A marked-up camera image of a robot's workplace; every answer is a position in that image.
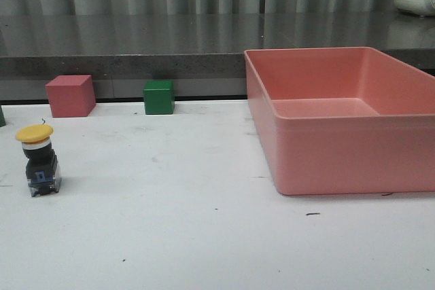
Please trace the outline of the green cube block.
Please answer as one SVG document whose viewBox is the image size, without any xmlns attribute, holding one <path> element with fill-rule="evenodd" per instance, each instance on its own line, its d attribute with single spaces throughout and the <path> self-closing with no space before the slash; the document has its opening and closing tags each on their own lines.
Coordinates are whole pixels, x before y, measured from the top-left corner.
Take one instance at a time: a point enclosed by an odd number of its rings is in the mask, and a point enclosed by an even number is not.
<svg viewBox="0 0 435 290">
<path fill-rule="evenodd" d="M 173 82 L 150 80 L 143 89 L 145 113 L 147 115 L 171 115 L 175 109 Z"/>
</svg>

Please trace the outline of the pink plastic bin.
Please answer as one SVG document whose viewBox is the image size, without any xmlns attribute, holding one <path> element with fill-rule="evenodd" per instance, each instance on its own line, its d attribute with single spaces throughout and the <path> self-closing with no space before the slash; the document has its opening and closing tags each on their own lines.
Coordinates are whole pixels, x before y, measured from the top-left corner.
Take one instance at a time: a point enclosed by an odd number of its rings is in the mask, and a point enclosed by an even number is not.
<svg viewBox="0 0 435 290">
<path fill-rule="evenodd" d="M 434 77 L 374 48 L 245 52 L 247 99 L 284 195 L 434 190 Z"/>
</svg>

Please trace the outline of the green block at left edge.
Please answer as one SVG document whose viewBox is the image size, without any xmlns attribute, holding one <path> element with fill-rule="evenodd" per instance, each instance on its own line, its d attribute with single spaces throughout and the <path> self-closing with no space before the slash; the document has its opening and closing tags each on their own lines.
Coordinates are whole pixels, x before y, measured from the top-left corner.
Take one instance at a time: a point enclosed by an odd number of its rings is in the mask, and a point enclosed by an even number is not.
<svg viewBox="0 0 435 290">
<path fill-rule="evenodd" d="M 0 127 L 3 127 L 6 125 L 5 117 L 3 114 L 3 109 L 0 107 Z"/>
</svg>

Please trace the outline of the pink cube block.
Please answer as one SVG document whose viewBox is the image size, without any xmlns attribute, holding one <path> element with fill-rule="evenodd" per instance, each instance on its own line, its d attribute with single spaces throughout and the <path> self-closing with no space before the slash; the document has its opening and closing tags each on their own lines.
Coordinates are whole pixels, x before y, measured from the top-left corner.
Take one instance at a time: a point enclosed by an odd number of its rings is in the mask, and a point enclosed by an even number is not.
<svg viewBox="0 0 435 290">
<path fill-rule="evenodd" d="M 86 117 L 96 106 L 91 75 L 59 75 L 45 88 L 52 117 Z"/>
</svg>

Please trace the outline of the yellow push button switch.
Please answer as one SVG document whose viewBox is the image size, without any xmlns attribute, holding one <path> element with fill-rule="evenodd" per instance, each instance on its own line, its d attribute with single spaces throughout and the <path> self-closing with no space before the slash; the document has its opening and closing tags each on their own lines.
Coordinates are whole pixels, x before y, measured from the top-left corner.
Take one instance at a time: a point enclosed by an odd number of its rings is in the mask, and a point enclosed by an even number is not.
<svg viewBox="0 0 435 290">
<path fill-rule="evenodd" d="M 26 176 L 32 197 L 58 193 L 61 187 L 60 166 L 50 138 L 53 132 L 50 125 L 34 124 L 16 133 L 28 159 Z"/>
</svg>

